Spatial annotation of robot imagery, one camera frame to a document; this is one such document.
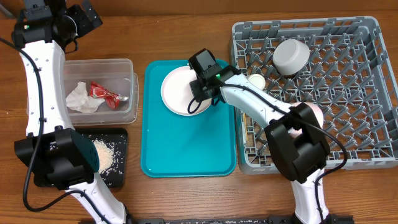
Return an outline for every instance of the red wrapper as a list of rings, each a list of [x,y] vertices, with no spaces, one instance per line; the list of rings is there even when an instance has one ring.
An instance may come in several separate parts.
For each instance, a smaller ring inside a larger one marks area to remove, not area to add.
[[[90,96],[93,98],[104,98],[106,104],[112,109],[116,109],[120,101],[126,101],[128,99],[128,97],[113,93],[93,81],[91,81]]]

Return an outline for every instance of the black tray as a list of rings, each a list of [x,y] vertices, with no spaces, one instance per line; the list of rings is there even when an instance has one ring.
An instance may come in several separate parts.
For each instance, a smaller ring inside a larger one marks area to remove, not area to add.
[[[102,179],[108,187],[122,187],[124,183],[124,173],[126,172],[126,158],[127,158],[127,131],[124,128],[76,128],[78,133],[84,137],[94,141],[95,139],[102,140],[105,144],[114,142],[114,155],[118,163],[114,163],[110,169],[115,171],[101,174]],[[34,184],[38,187],[52,187],[52,185],[45,185],[34,178]]]

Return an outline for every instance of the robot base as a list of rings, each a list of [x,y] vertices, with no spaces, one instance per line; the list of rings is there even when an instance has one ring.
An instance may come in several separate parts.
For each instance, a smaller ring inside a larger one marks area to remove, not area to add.
[[[270,216],[268,218],[215,218],[207,220],[163,220],[161,218],[137,220],[138,224],[302,224],[295,215]],[[354,224],[352,216],[328,215],[327,224]]]

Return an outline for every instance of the gray dish rack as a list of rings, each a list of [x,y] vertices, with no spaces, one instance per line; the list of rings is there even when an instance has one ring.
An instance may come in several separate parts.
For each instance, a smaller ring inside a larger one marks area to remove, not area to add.
[[[316,103],[323,128],[349,150],[345,169],[398,165],[398,87],[377,20],[342,17],[238,22],[232,28],[232,64],[244,74],[261,74],[268,94],[289,103]],[[272,53],[297,39],[310,47],[307,65],[294,79],[280,76]],[[245,174],[278,173],[261,128],[236,109],[239,168]],[[326,168],[342,151],[329,141]]]

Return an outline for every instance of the white cup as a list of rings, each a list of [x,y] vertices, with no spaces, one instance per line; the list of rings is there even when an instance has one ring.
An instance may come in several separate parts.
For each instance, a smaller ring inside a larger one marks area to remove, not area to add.
[[[266,79],[260,74],[249,75],[248,80],[260,90],[263,90],[266,87]]]
[[[307,64],[309,57],[310,49],[306,44],[289,39],[278,45],[272,61],[281,75],[294,77]]]

